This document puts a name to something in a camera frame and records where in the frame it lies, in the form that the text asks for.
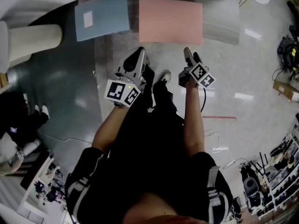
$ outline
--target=light blue folder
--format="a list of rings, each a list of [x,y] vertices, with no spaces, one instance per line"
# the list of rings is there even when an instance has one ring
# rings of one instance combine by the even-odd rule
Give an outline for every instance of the light blue folder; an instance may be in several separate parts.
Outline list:
[[[75,7],[77,41],[130,30],[127,0],[90,0]]]

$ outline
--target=pink paper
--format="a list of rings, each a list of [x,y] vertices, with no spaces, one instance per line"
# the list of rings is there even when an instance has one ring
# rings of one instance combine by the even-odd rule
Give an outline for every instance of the pink paper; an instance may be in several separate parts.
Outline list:
[[[139,42],[201,45],[202,4],[139,0]]]

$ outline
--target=person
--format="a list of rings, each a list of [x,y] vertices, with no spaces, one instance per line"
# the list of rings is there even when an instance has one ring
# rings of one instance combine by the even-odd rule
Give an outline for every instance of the person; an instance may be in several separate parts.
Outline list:
[[[31,142],[36,142],[37,130],[49,120],[49,110],[46,105],[42,105],[42,112],[38,105],[35,105],[34,113],[22,118],[18,123],[12,124],[7,133],[12,140],[20,147]]]
[[[205,152],[197,85],[192,78],[186,83],[182,119],[166,87],[171,73],[164,72],[148,112],[154,75],[147,66],[143,94],[129,109],[112,110],[66,180],[68,211],[81,224],[220,223],[230,210],[233,197],[218,169],[217,192],[207,187],[216,164]],[[226,206],[211,220],[214,194]]]
[[[241,207],[239,203],[237,202],[237,199],[233,199],[233,205],[232,205],[232,216],[234,219],[236,219],[237,223],[242,223],[242,213],[241,213]]]

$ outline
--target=foot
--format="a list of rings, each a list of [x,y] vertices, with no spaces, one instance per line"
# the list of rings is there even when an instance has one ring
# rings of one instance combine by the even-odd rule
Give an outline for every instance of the foot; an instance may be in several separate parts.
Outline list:
[[[169,70],[165,70],[158,81],[164,81],[165,84],[168,84],[171,80],[171,72]]]
[[[35,105],[35,106],[34,106],[34,110],[36,110],[37,112],[39,112],[39,113],[40,113],[40,108],[39,108],[39,106],[38,106],[38,105]]]
[[[45,113],[50,119],[49,110],[48,110],[47,106],[42,105],[42,112]]]

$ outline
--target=cardboard box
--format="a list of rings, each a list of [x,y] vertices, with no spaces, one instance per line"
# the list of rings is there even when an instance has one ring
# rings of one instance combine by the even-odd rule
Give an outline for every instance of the cardboard box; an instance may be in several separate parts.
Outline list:
[[[0,89],[4,86],[7,86],[8,84],[9,83],[6,74],[0,73]]]
[[[291,101],[299,102],[299,91],[287,83],[274,81],[273,89],[284,95]]]

